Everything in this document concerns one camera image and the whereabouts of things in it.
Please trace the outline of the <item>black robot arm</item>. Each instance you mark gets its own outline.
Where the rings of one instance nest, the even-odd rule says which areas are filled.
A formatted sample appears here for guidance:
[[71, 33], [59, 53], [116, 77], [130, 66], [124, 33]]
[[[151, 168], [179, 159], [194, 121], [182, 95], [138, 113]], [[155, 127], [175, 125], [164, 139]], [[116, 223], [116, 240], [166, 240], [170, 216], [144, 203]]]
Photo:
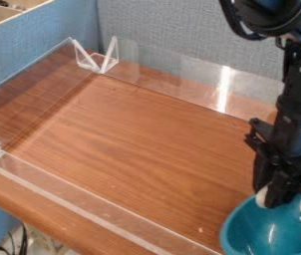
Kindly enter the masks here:
[[253, 118], [245, 141], [255, 151], [257, 204], [274, 208], [301, 195], [301, 0], [218, 0], [234, 34], [275, 40], [283, 51], [283, 90], [273, 124]]

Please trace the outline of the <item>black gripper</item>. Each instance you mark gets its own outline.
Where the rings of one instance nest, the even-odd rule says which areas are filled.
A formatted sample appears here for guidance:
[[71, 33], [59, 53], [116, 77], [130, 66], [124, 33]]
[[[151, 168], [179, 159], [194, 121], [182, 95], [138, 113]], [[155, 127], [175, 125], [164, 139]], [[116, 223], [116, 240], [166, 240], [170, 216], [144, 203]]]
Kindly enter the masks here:
[[301, 112], [278, 109], [274, 124], [249, 121], [245, 142], [255, 152], [253, 189], [266, 185], [263, 205], [275, 208], [301, 194]]

